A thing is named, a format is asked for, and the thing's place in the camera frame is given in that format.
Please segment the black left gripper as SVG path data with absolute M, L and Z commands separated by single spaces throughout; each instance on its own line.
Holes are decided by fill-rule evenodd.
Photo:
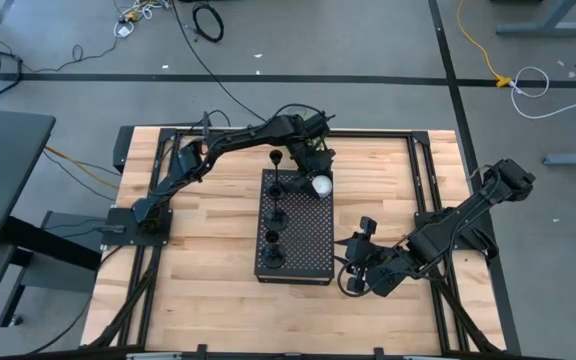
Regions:
M 295 163 L 302 174 L 329 175 L 331 187 L 334 188 L 335 177 L 331 172 L 333 158 L 336 152 L 324 146 L 322 149 L 306 142 L 295 144 Z M 312 180 L 308 176 L 298 174 L 287 182 L 289 192 L 313 193 Z

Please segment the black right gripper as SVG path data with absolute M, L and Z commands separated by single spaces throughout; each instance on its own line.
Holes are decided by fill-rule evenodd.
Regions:
M 371 242 L 377 222 L 363 216 L 359 225 L 361 232 L 354 232 L 350 238 L 336 240 L 334 244 L 346 246 L 339 256 L 346 260 L 343 271 L 350 275 L 346 290 L 350 294 L 367 294 L 386 280 L 386 274 L 377 269 L 382 251 Z

